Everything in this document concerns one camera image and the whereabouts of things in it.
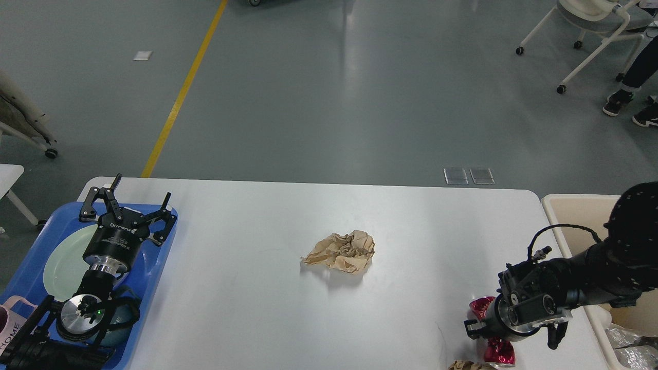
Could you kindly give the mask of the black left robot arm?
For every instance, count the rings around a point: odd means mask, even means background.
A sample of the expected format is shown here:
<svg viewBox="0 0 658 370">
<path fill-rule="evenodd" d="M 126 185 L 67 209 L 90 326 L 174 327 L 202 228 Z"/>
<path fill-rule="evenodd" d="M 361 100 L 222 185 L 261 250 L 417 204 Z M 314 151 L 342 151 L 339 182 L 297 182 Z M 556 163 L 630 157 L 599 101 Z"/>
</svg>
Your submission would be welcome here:
<svg viewBox="0 0 658 370">
<path fill-rule="evenodd" d="M 118 201 L 117 175 L 45 223 L 2 300 L 2 369 L 127 369 L 176 232 L 169 206 Z"/>
</svg>

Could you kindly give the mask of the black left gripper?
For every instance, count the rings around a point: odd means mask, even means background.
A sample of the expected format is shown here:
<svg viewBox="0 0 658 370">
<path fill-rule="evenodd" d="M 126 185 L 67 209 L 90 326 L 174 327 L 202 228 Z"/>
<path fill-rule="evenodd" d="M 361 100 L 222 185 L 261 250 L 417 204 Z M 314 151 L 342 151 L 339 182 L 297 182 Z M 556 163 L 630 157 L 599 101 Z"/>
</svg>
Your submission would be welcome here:
<svg viewBox="0 0 658 370">
<path fill-rule="evenodd" d="M 124 214 L 115 197 L 122 175 L 116 175 L 109 187 L 91 187 L 85 197 L 78 220 L 80 222 L 93 222 L 99 219 L 93 204 L 102 200 L 106 210 L 114 220 L 122 223 Z M 96 232 L 92 235 L 82 258 L 88 265 L 104 265 L 115 268 L 117 271 L 131 271 L 138 256 L 141 244 L 150 241 L 155 246 L 162 246 L 171 234 L 178 216 L 168 209 L 172 193 L 167 193 L 162 205 L 156 211 L 148 214 L 139 214 L 134 225 L 127 226 L 114 221 L 99 221 Z M 151 227 L 159 222 L 163 223 L 155 231 Z"/>
</svg>

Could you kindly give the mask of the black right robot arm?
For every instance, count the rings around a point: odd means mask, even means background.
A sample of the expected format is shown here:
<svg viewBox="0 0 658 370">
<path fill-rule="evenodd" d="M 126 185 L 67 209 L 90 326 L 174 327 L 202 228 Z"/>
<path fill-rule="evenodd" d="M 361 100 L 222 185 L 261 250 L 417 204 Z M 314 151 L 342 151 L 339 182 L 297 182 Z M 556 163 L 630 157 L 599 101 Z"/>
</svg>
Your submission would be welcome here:
<svg viewBox="0 0 658 370">
<path fill-rule="evenodd" d="M 616 201 L 601 238 L 585 226 L 594 244 L 573 257 L 547 258 L 551 248 L 534 251 L 536 232 L 523 262 L 507 263 L 500 288 L 483 318 L 464 322 L 470 339 L 518 342 L 547 328 L 555 350 L 566 335 L 573 309 L 599 304 L 630 307 L 656 289 L 657 184 L 639 183 Z"/>
</svg>

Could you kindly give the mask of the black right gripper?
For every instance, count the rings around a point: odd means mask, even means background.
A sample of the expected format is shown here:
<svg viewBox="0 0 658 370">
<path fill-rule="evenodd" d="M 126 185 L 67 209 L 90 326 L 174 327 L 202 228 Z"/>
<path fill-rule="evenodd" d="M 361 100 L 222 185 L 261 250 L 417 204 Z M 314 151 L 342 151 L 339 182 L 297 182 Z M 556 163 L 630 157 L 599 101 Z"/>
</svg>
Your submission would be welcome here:
<svg viewBox="0 0 658 370">
<path fill-rule="evenodd" d="M 547 324 L 547 346 L 556 350 L 566 335 L 569 321 L 554 321 Z M 530 324 L 513 325 L 508 317 L 508 304 L 499 295 L 489 305 L 485 312 L 483 321 L 470 319 L 464 321 L 467 336 L 472 340 L 477 339 L 503 339 L 511 342 L 519 342 L 527 339 L 540 331 L 539 327 Z"/>
</svg>

